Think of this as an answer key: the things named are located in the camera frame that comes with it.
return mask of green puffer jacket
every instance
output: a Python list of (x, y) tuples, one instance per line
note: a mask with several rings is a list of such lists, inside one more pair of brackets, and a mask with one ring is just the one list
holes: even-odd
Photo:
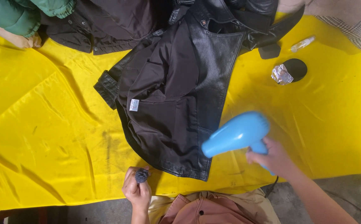
[(75, 3), (76, 0), (0, 0), (0, 27), (28, 38), (41, 25), (39, 9), (48, 16), (65, 18), (74, 11)]

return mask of white care label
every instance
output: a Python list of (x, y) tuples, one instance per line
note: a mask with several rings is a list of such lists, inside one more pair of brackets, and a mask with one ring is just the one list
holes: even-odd
[(132, 99), (131, 105), (129, 106), (129, 111), (138, 111), (139, 100)]

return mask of blue hair dryer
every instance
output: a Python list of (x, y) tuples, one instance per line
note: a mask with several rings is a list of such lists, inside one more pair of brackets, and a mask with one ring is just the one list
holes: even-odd
[(253, 152), (267, 154), (268, 149), (263, 143), (262, 138), (268, 132), (269, 122), (261, 113), (257, 111), (244, 112), (232, 118), (214, 132), (203, 143), (201, 149), (208, 158), (248, 146), (251, 147)]

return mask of container wrapped in foil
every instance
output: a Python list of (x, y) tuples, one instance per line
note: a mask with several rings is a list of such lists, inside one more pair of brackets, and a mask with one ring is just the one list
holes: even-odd
[(284, 64), (276, 65), (272, 70), (272, 79), (274, 79), (277, 84), (285, 85), (291, 83), (294, 78), (287, 72)]

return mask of yellow satin fabric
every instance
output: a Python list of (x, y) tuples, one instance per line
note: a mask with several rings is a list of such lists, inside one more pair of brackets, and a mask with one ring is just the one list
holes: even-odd
[[(312, 34), (315, 42), (289, 51)], [(281, 46), (278, 58), (262, 60), (253, 50), (237, 59), (221, 124), (259, 110), (271, 122), (269, 135), (310, 177), (361, 173), (361, 51), (312, 16), (304, 16)], [(126, 53), (93, 56), (50, 39), (39, 49), (18, 49), (0, 38), (0, 210), (124, 197), (127, 168), (146, 162), (93, 85)], [(307, 64), (306, 77), (276, 84), (271, 70), (293, 57)], [(215, 156), (208, 182), (151, 171), (153, 193), (169, 196), (236, 194), (275, 180), (248, 165), (244, 150)]]

